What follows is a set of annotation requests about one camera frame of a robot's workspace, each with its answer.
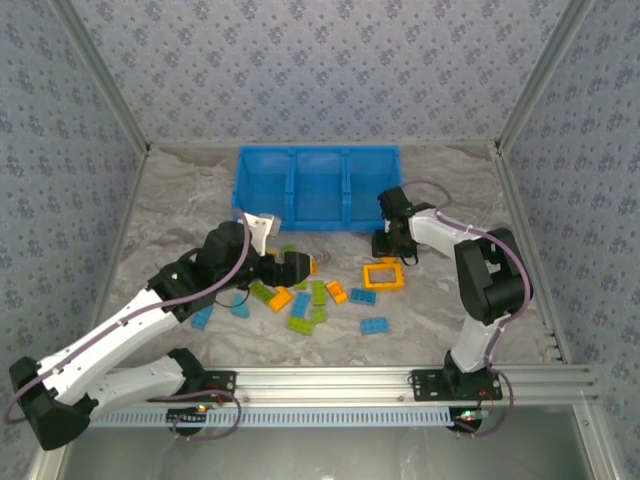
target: light blue lego brick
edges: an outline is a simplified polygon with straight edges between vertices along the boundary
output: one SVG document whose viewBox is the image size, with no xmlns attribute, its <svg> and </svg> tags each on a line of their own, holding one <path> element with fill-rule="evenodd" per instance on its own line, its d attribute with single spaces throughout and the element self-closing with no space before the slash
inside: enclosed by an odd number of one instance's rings
<svg viewBox="0 0 640 480">
<path fill-rule="evenodd" d="M 385 317 L 367 318 L 360 320 L 360 331 L 363 335 L 384 333 L 389 331 L 389 322 Z"/>
<path fill-rule="evenodd" d="M 231 304 L 233 305 L 231 307 L 231 315 L 240 318 L 249 318 L 249 307 L 247 307 L 247 302 L 244 300 L 245 298 L 242 295 L 236 295 L 236 298 L 233 299 L 233 303 Z"/>
<path fill-rule="evenodd" d="M 311 295 L 308 293 L 299 293 L 296 295 L 296 299 L 293 302 L 291 308 L 291 315 L 294 317 L 304 318 L 304 314 L 307 312 L 307 307 L 311 302 Z"/>
<path fill-rule="evenodd" d="M 368 290 L 362 290 L 361 288 L 352 288 L 349 301 L 351 303 L 361 303 L 363 305 L 374 306 L 376 304 L 376 292 L 369 292 Z"/>
<path fill-rule="evenodd" d="M 207 323 L 209 323 L 209 317 L 211 317 L 211 312 L 213 312 L 213 305 L 197 311 L 193 315 L 193 318 L 191 319 L 191 326 L 193 328 L 197 328 L 198 330 L 204 330 L 205 327 L 207 326 Z"/>
</svg>

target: yellow lego frame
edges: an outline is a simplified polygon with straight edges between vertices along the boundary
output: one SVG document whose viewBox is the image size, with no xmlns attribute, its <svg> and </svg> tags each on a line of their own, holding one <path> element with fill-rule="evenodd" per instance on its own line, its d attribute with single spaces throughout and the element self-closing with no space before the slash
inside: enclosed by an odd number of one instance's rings
<svg viewBox="0 0 640 480">
<path fill-rule="evenodd" d="M 372 271 L 393 270 L 396 274 L 394 282 L 372 282 L 369 275 Z M 364 288 L 373 292 L 393 292 L 394 290 L 402 290 L 405 287 L 404 272 L 402 265 L 399 263 L 373 263 L 365 265 L 362 268 L 364 276 Z"/>
</svg>

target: wall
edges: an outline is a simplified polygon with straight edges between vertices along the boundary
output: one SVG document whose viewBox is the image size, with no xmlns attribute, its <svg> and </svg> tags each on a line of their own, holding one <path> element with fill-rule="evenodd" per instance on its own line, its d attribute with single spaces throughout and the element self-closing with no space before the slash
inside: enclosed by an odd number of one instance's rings
<svg viewBox="0 0 640 480">
<path fill-rule="evenodd" d="M 4 408 L 9 365 L 61 348 L 89 322 L 138 155 L 46 0 L 3 0 L 0 18 Z M 0 478 L 22 478 L 34 446 L 28 426 L 3 427 Z"/>
<path fill-rule="evenodd" d="M 565 0 L 74 0 L 147 140 L 494 138 Z"/>
<path fill-rule="evenodd" d="M 640 478 L 640 5 L 596 2 L 509 154 L 565 334 Z"/>
</svg>

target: patterned wallpaper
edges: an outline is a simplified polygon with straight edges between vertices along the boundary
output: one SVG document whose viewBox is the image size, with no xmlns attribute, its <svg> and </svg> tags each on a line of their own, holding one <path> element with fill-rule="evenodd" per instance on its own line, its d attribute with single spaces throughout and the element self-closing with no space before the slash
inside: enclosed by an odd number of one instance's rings
<svg viewBox="0 0 640 480">
<path fill-rule="evenodd" d="M 566 0 L 74 0 L 150 142 L 494 138 Z"/>
<path fill-rule="evenodd" d="M 86 328 L 138 155 L 46 0 L 2 0 L 0 19 L 4 408 L 14 360 Z M 23 478 L 34 446 L 29 427 L 3 426 L 0 478 Z"/>
<path fill-rule="evenodd" d="M 640 478 L 640 4 L 582 25 L 509 154 L 576 362 Z"/>
</svg>

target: enclosure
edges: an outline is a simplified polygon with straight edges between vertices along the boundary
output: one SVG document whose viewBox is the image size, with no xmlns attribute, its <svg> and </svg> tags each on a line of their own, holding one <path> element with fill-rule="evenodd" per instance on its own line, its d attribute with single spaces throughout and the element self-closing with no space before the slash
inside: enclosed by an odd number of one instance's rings
<svg viewBox="0 0 640 480">
<path fill-rule="evenodd" d="M 515 403 L 490 438 L 442 428 L 469 402 L 407 381 L 442 366 L 466 315 L 456 263 L 423 246 L 403 289 L 329 299 L 311 336 L 248 296 L 249 318 L 215 305 L 119 365 L 187 347 L 235 372 L 228 439 L 174 439 L 170 406 L 136 403 L 49 452 L 5 426 L 2 478 L 640 478 L 640 6 L 11 0 L 0 16 L 6 369 L 110 318 L 232 206 L 280 217 L 267 247 L 349 291 L 377 262 L 377 195 L 428 179 L 447 215 L 514 233 L 534 289 L 495 352 Z M 363 335 L 369 317 L 389 331 Z M 484 428 L 507 410 L 492 401 Z"/>
</svg>

